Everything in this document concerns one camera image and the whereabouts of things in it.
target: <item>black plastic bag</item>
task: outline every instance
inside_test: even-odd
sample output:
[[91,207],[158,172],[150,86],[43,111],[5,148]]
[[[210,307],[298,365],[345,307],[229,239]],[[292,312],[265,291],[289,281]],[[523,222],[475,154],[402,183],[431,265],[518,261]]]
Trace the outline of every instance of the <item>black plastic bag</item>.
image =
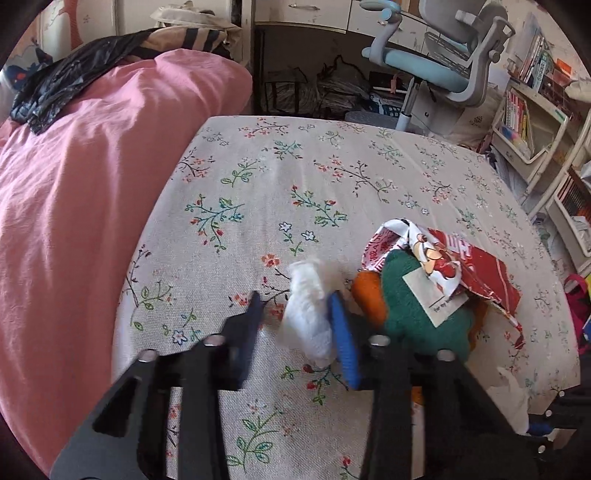
[[39,70],[17,94],[10,117],[20,124],[28,123],[35,135],[43,133],[70,100],[113,68],[155,30],[93,40],[65,59]]

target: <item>blue gripper pad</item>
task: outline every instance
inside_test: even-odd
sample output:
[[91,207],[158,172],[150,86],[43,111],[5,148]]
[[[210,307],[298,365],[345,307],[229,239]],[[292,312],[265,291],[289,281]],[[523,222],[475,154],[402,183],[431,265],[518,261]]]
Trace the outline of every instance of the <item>blue gripper pad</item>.
[[[351,314],[343,302],[340,292],[335,291],[328,298],[328,317],[333,331],[333,339],[343,366],[343,376],[350,388],[357,390],[361,383],[361,370],[359,368],[358,339],[355,339],[351,330],[353,314]],[[365,322],[363,317],[358,321]]]

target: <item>bed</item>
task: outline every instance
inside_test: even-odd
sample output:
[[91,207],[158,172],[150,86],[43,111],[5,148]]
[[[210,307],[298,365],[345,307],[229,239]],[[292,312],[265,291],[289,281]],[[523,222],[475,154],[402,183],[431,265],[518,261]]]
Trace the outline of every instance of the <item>bed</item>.
[[179,49],[108,71],[45,133],[0,127],[0,413],[45,473],[109,388],[121,282],[158,195],[251,90],[239,64]]
[[[269,300],[245,388],[221,394],[235,479],[357,478],[371,394],[349,391],[339,364],[318,369],[275,333],[290,263],[321,257],[348,287],[367,241],[392,218],[466,238],[503,260],[522,298],[525,346],[489,313],[468,367],[484,386],[509,369],[542,413],[579,382],[579,360],[553,265],[525,213],[485,158],[433,139],[346,122],[227,116],[187,147],[126,273],[113,378],[145,348],[178,352]],[[169,423],[174,476],[180,397]]]

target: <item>green plush toy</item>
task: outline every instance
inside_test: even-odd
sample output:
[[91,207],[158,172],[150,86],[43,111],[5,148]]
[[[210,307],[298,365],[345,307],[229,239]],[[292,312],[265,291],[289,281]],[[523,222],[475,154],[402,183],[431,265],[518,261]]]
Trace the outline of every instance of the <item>green plush toy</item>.
[[474,315],[463,305],[436,328],[402,279],[420,267],[420,262],[403,250],[393,250],[388,255],[382,270],[382,292],[388,306],[384,329],[394,338],[405,339],[416,353],[435,355],[447,349],[465,362],[470,353],[468,331]]

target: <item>pink blanket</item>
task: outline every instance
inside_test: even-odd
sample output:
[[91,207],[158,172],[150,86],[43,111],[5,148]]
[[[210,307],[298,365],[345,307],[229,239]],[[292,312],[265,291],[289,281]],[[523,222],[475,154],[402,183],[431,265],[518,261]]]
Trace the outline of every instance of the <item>pink blanket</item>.
[[110,385],[125,272],[196,131],[251,94],[240,65],[190,50],[117,67],[39,137],[0,128],[0,410],[47,473]]

